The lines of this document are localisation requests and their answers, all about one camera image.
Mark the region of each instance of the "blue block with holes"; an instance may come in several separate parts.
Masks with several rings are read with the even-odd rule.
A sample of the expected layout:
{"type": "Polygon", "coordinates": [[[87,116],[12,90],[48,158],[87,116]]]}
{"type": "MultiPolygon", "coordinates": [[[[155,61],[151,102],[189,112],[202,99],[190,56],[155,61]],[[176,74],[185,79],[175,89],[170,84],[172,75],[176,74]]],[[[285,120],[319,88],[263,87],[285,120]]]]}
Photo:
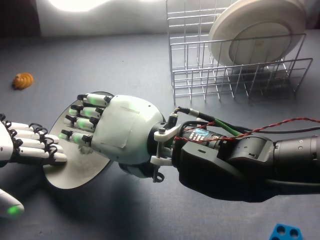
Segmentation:
{"type": "Polygon", "coordinates": [[[303,240],[303,237],[299,228],[278,223],[269,240],[303,240]]]}

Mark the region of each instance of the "plate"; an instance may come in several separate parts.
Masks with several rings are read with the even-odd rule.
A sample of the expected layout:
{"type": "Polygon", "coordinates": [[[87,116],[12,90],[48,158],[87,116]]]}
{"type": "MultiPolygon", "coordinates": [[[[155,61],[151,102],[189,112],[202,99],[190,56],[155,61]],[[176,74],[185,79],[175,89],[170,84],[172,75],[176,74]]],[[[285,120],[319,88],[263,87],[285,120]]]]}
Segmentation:
{"type": "MultiPolygon", "coordinates": [[[[94,93],[113,96],[107,92],[94,93]]],[[[71,105],[81,105],[81,101],[77,100],[71,105]]],[[[88,133],[80,129],[75,130],[74,128],[70,128],[64,124],[64,119],[66,114],[69,112],[69,107],[56,120],[50,134],[59,136],[62,129],[77,131],[84,134],[88,133]]],[[[67,163],[63,166],[43,166],[46,179],[50,184],[59,189],[74,189],[80,187],[94,179],[111,163],[108,158],[94,152],[90,147],[80,146],[62,139],[60,140],[59,145],[63,147],[63,153],[68,158],[67,163]]]]}
{"type": "Polygon", "coordinates": [[[218,42],[208,46],[224,66],[274,62],[299,43],[301,35],[296,34],[305,26],[306,13],[298,0],[239,0],[214,22],[209,40],[218,42]]]}

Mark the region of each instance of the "wire dish rack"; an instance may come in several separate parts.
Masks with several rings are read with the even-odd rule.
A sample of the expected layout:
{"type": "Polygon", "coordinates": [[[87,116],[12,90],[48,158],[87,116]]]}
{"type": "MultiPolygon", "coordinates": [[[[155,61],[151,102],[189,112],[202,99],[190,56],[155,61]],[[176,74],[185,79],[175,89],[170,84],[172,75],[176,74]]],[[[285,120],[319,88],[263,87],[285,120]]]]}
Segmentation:
{"type": "Polygon", "coordinates": [[[242,94],[247,99],[257,97],[283,97],[290,92],[295,96],[303,82],[312,58],[298,58],[304,44],[306,34],[264,36],[243,39],[209,40],[213,23],[236,0],[166,0],[168,23],[169,64],[174,104],[177,97],[203,96],[216,94],[221,100],[222,95],[230,95],[234,99],[242,94]],[[259,42],[273,43],[290,38],[297,38],[299,43],[287,54],[278,57],[277,61],[266,62],[269,49],[259,57],[265,61],[251,64],[252,57],[257,56],[259,42]],[[209,51],[216,45],[221,52],[224,45],[234,47],[233,62],[237,63],[237,54],[250,46],[247,54],[249,64],[223,66],[220,55],[216,58],[209,51]]]}

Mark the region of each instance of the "white wall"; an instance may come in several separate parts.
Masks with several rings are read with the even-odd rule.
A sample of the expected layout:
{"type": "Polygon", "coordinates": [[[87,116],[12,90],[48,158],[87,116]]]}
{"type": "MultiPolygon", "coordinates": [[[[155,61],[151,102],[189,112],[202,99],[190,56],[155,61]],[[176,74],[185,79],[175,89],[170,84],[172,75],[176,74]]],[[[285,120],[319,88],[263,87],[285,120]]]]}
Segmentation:
{"type": "MultiPolygon", "coordinates": [[[[184,0],[168,0],[172,11],[183,11],[184,0]]],[[[202,0],[202,9],[227,7],[232,0],[202,0]]],[[[308,15],[320,9],[320,0],[301,0],[308,15]]],[[[199,7],[199,0],[186,0],[187,10],[199,7]]],[[[87,12],[68,12],[49,0],[36,0],[43,36],[92,36],[166,33],[165,0],[109,0],[87,12]]]]}

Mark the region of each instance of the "orange shell-shaped object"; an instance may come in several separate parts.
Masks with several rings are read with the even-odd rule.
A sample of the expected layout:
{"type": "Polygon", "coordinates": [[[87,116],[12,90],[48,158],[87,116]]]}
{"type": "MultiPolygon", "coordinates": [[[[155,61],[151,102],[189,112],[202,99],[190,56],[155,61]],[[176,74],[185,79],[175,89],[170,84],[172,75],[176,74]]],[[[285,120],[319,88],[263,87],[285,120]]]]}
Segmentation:
{"type": "Polygon", "coordinates": [[[13,80],[13,86],[15,89],[25,89],[27,87],[30,87],[31,84],[34,82],[34,78],[32,75],[28,72],[22,72],[18,73],[14,80],[13,80]]]}

